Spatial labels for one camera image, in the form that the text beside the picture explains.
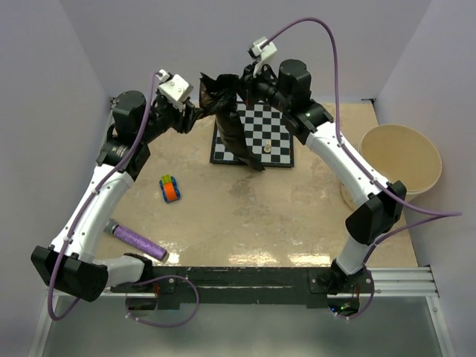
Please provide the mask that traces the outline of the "black trash bag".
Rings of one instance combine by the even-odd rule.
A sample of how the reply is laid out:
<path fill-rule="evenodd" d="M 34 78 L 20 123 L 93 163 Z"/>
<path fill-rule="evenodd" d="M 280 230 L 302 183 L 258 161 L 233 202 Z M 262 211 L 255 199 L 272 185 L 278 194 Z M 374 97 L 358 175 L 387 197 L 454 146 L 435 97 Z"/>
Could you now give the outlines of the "black trash bag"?
<path fill-rule="evenodd" d="M 220 74 L 216 79 L 201 73 L 199 106 L 202 117 L 214 115 L 222 143 L 237 159 L 256 171 L 264 171 L 261 160 L 246 144 L 245 130 L 237 108 L 239 77 Z"/>

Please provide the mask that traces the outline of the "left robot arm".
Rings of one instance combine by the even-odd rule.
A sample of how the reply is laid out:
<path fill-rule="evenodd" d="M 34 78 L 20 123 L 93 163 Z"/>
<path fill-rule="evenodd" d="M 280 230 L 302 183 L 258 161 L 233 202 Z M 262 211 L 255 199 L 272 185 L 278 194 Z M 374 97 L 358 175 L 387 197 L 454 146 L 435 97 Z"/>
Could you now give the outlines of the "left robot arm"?
<path fill-rule="evenodd" d="M 58 290 L 92 302 L 107 287 L 128 283 L 138 292 L 152 287 L 148 259 L 125 254 L 96 260 L 95 251 L 115 207 L 147 162 L 149 143 L 168 129 L 188 133 L 199 115 L 188 94 L 173 101 L 157 90 L 148 103 L 141 92 L 126 91 L 114 99 L 112 124 L 85 194 L 50 245 L 35 247 L 31 255 L 50 293 Z"/>

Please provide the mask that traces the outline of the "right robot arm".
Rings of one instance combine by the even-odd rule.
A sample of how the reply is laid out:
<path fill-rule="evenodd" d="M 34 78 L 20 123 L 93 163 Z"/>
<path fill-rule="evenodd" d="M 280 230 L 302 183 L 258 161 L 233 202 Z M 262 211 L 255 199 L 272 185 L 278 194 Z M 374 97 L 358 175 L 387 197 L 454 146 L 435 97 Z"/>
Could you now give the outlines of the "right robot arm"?
<path fill-rule="evenodd" d="M 255 68 L 244 68 L 238 95 L 248 105 L 262 101 L 279 111 L 287 130 L 332 169 L 357 206 L 345 221 L 349 238 L 344 248 L 317 279 L 328 293 L 348 292 L 363 272 L 370 246 L 398 222 L 406 188 L 400 181 L 390 182 L 347 143 L 336 120 L 312 99 L 312 76 L 304 62 L 285 60 L 278 72 L 269 65 L 258 73 Z"/>

